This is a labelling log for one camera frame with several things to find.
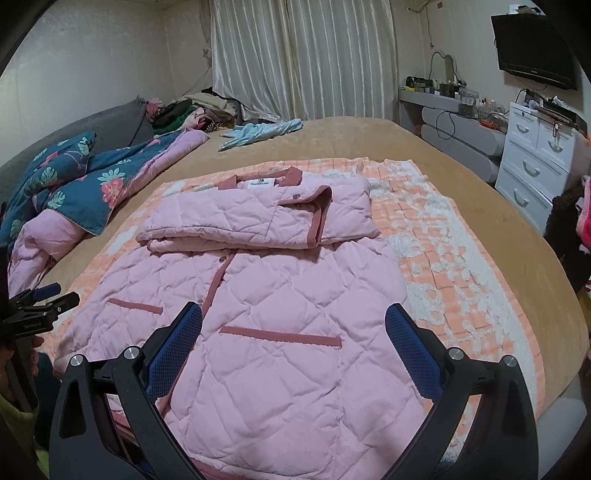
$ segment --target striped curtain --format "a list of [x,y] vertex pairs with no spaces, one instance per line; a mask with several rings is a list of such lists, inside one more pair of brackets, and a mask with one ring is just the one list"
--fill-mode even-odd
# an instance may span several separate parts
[[245,118],[395,119],[388,0],[213,0],[213,87]]

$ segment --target television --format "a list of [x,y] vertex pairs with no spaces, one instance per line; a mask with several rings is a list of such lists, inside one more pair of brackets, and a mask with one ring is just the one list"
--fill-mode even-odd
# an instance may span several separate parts
[[514,14],[492,17],[499,68],[512,75],[577,89],[573,55],[545,15]]

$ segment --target silver screw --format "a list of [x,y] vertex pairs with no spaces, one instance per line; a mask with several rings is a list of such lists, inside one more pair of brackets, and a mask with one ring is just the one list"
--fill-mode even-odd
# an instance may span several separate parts
[[124,357],[127,360],[133,360],[139,355],[139,348],[136,346],[130,346],[124,353]]
[[505,365],[508,367],[516,367],[517,366],[517,359],[514,356],[507,355],[504,360]]
[[82,355],[74,355],[70,360],[70,365],[77,367],[84,361],[84,357]]
[[452,360],[461,360],[464,358],[464,352],[462,352],[459,348],[450,348],[449,356]]

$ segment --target bed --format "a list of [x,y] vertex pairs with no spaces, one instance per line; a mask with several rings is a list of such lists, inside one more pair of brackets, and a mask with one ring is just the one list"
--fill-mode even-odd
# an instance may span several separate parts
[[576,376],[589,348],[583,313],[559,261],[531,225],[470,170],[398,125],[380,119],[328,118],[296,133],[225,152],[219,133],[118,207],[104,233],[86,238],[45,277],[66,290],[113,237],[125,219],[163,183],[274,160],[369,157],[412,159],[451,197],[504,275],[538,340],[544,362],[547,408]]

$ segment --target human hand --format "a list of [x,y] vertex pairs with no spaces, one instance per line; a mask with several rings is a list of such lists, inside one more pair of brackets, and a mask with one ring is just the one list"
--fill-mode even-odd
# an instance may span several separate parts
[[[39,348],[43,345],[45,340],[42,337],[34,336],[31,343],[33,348]],[[14,355],[14,350],[7,348],[6,346],[0,346],[0,395],[6,398],[9,402],[15,402],[16,396],[10,387],[8,382],[8,375],[6,372],[6,364],[10,361]],[[39,352],[34,351],[29,358],[29,372],[31,375],[37,375],[39,368],[37,363],[39,362]]]

